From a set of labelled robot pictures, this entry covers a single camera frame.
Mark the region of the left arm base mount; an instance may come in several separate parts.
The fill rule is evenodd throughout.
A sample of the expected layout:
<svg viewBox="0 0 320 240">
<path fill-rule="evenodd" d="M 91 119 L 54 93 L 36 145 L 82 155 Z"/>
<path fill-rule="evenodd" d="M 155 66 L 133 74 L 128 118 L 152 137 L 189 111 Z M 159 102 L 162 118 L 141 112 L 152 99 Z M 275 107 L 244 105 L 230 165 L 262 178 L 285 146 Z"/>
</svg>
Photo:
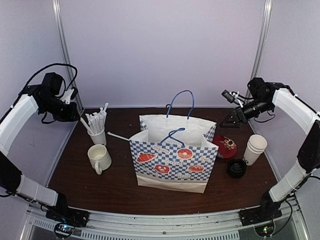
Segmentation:
<svg viewBox="0 0 320 240">
<path fill-rule="evenodd" d="M 78 228 L 86 227 L 90 216 L 88 211 L 75 208 L 68 208 L 66 211 L 51 206 L 45 206 L 45 208 L 47 208 L 46 218 Z"/>
</svg>

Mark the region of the paper cup holding straws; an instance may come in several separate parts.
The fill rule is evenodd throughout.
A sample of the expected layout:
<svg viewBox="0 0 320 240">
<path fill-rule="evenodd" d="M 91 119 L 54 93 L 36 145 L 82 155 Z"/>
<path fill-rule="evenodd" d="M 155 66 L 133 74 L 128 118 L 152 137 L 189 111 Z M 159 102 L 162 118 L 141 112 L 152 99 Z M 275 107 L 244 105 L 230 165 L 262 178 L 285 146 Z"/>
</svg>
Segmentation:
<svg viewBox="0 0 320 240">
<path fill-rule="evenodd" d="M 87 121 L 82 117 L 80 118 L 80 122 L 86 128 L 88 135 L 95 145 L 107 145 L 105 123 L 107 119 L 108 106 L 109 103 L 106 102 L 104 107 L 99 108 L 99 112 L 94 112 L 92 114 L 86 113 L 85 116 Z"/>
</svg>

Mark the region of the straw pointing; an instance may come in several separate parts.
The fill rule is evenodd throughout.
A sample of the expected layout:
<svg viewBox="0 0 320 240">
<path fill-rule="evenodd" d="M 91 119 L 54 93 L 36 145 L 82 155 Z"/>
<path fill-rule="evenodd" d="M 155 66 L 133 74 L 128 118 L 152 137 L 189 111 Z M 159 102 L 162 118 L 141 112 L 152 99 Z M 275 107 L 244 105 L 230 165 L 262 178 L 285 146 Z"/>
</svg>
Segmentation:
<svg viewBox="0 0 320 240">
<path fill-rule="evenodd" d="M 107 132 L 107 135 L 112 136 L 112 137 L 115 137 L 115 138 L 118 138 L 118 139 L 121 139 L 121 140 L 124 140 L 124 141 L 127 141 L 127 142 L 130 141 L 129 138 L 120 136 L 120 135 L 118 135 L 118 134 L 114 134 L 114 133 L 112 133 L 112 132 L 110 132 L 110 131 Z"/>
</svg>

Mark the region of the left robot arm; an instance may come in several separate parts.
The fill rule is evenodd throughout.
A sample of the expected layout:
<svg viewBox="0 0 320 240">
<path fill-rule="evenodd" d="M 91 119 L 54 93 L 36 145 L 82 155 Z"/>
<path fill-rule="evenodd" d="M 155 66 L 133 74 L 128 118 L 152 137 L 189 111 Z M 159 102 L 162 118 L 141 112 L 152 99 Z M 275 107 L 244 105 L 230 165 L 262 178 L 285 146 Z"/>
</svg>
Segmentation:
<svg viewBox="0 0 320 240">
<path fill-rule="evenodd" d="M 42 83 L 27 85 L 17 102 L 0 120 L 0 186 L 8 196 L 18 195 L 31 201 L 53 207 L 52 213 L 61 222 L 72 218 L 72 211 L 59 202 L 62 194 L 26 177 L 9 159 L 8 154 L 16 137 L 28 120 L 35 114 L 51 114 L 54 122 L 76 122 L 80 120 L 77 104 L 73 101 L 78 89 L 72 87 L 61 94 L 64 82 L 55 72 L 44 75 Z"/>
</svg>

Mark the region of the blue checkered paper bag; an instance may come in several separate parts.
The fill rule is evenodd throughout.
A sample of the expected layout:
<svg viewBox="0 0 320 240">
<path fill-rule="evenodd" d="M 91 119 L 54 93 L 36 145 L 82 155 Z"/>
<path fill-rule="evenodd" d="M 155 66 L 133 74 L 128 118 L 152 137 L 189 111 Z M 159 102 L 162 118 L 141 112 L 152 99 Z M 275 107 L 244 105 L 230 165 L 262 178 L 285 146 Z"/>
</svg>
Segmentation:
<svg viewBox="0 0 320 240">
<path fill-rule="evenodd" d="M 140 187 L 202 194 L 219 147 L 216 122 L 191 115 L 139 116 L 140 132 L 129 138 Z"/>
</svg>

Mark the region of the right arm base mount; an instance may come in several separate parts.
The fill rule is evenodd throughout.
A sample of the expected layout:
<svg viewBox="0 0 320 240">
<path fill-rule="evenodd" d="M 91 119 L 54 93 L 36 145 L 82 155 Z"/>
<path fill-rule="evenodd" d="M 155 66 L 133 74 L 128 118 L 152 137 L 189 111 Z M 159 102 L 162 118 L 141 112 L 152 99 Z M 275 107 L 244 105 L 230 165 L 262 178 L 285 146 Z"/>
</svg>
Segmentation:
<svg viewBox="0 0 320 240">
<path fill-rule="evenodd" d="M 282 216 L 281 210 L 275 210 L 273 212 L 262 212 L 260 206 L 253 208 L 242 208 L 238 212 L 242 226 L 255 225 L 262 222 L 271 221 L 272 219 Z"/>
</svg>

